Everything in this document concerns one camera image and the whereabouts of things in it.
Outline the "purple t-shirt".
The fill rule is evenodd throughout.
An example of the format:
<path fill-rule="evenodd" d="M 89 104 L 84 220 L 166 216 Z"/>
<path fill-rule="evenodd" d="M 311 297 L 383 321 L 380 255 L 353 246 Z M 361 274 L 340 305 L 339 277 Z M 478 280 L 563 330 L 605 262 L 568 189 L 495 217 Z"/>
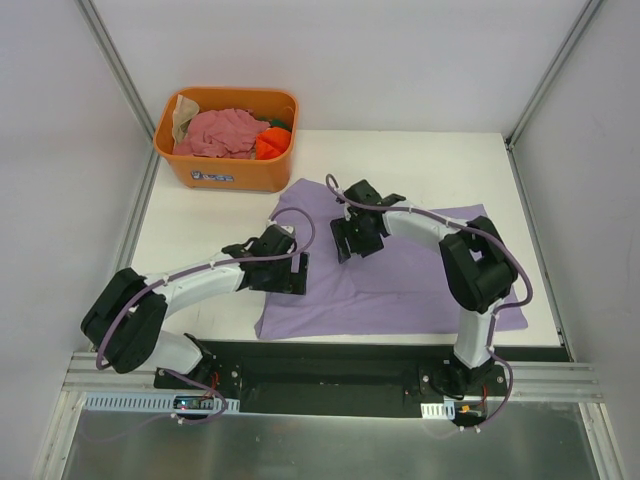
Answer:
<path fill-rule="evenodd" d="M 460 307 L 438 253 L 389 236 L 382 250 L 340 264 L 330 222 L 343 216 L 343 205 L 327 186 L 306 179 L 281 194 L 276 213 L 298 241 L 310 243 L 307 290 L 268 294 L 255 325 L 258 338 L 458 332 Z M 463 221 L 486 216 L 481 205 L 436 214 Z"/>

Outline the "orange plastic basket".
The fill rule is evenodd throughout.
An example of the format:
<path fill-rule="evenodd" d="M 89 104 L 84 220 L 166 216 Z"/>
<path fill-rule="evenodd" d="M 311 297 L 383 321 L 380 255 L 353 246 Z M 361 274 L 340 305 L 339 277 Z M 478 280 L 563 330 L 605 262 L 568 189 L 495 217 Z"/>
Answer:
<path fill-rule="evenodd" d="M 156 153 L 166 159 L 174 175 L 189 188 L 279 192 L 289 183 L 295 142 L 282 155 L 268 160 L 180 156 L 173 153 L 173 119 L 179 96 L 195 101 L 204 110 L 240 108 L 259 118 L 278 120 L 296 136 L 298 101 L 287 91 L 264 88 L 187 87 L 166 103 L 153 137 Z"/>

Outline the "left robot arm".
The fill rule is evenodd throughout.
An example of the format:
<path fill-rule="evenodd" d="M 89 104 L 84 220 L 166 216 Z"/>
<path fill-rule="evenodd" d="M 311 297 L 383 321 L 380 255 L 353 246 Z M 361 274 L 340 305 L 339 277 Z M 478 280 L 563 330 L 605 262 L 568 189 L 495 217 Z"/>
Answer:
<path fill-rule="evenodd" d="M 81 322 L 97 350 L 96 366 L 119 374 L 141 367 L 172 370 L 188 388 L 211 377 L 211 354 L 194 335 L 163 328 L 174 314 L 214 296 L 243 290 L 303 295 L 309 254 L 291 227 L 270 224 L 259 237 L 168 273 L 117 271 Z"/>

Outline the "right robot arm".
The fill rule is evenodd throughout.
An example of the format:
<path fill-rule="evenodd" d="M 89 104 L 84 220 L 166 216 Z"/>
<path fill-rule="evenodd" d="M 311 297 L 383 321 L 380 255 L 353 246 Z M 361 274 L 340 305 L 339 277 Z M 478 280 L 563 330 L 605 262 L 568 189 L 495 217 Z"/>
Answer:
<path fill-rule="evenodd" d="M 331 174 L 326 183 L 343 205 L 343 216 L 330 222 L 339 262 L 382 250 L 389 236 L 440 255 L 460 319 L 451 359 L 430 375 L 429 385 L 456 400 L 476 392 L 494 365 L 489 353 L 490 315 L 509 296 L 519 275 L 492 220 L 480 215 L 463 221 L 421 211 L 401 195 L 381 197 L 366 180 L 345 191 L 337 188 Z"/>

